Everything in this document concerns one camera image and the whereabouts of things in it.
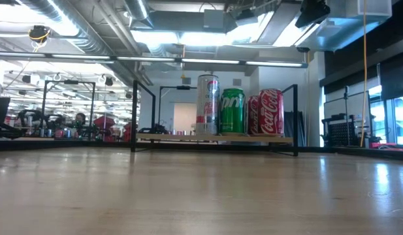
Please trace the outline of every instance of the shelf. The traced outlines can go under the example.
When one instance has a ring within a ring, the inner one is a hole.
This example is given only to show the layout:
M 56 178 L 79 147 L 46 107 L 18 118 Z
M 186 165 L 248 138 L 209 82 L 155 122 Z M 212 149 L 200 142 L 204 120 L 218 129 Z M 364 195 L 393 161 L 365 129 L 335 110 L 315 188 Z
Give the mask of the shelf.
M 143 134 L 137 133 L 137 138 L 153 140 L 209 140 L 209 141 L 240 141 L 240 142 L 268 142 L 292 143 L 292 138 L 267 136 L 209 136 L 209 135 L 175 135 L 175 134 Z

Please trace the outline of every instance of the red soda can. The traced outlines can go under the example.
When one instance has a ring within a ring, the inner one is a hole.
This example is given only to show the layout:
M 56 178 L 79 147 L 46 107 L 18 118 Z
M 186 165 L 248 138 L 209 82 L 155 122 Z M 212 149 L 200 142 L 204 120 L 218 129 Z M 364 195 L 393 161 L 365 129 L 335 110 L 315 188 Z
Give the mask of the red soda can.
M 259 92 L 259 134 L 284 133 L 283 95 L 279 89 L 263 89 Z
M 248 134 L 258 134 L 258 102 L 258 95 L 252 95 L 248 99 Z

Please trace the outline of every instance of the sprite logo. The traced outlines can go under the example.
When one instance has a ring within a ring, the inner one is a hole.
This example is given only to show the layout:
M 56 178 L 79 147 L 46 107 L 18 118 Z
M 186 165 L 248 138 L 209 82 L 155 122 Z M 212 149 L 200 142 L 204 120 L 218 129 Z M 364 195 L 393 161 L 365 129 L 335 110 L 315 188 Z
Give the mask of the sprite logo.
M 243 108 L 243 105 L 245 103 L 244 98 L 240 98 L 240 97 L 224 97 L 221 100 L 221 110 L 223 111 L 223 109 L 225 108 Z

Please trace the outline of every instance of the soda can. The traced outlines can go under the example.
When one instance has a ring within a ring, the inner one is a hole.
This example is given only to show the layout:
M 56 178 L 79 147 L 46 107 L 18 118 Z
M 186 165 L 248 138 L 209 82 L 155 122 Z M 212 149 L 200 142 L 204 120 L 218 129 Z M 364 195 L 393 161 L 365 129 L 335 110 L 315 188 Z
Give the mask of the soda can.
M 283 95 L 279 89 L 263 89 L 259 93 L 260 135 L 282 135 L 284 133 Z
M 196 134 L 217 134 L 220 86 L 215 75 L 200 75 L 197 86 Z
M 258 102 L 258 95 L 253 95 L 248 99 L 248 134 L 258 134 Z
M 223 135 L 245 133 L 245 94 L 242 89 L 225 89 L 221 96 L 220 131 Z

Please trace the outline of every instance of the coca-cola can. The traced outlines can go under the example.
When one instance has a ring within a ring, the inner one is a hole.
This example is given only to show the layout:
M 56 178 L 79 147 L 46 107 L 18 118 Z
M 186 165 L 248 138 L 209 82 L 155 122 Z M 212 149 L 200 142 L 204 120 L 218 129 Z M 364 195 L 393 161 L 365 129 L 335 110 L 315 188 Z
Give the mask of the coca-cola can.
M 199 76 L 197 86 L 197 119 L 195 133 L 214 135 L 218 133 L 220 86 L 215 75 Z
M 263 89 L 259 93 L 259 128 L 262 135 L 284 133 L 283 95 L 279 89 Z
M 258 95 L 253 95 L 248 99 L 248 134 L 258 134 L 258 102 Z

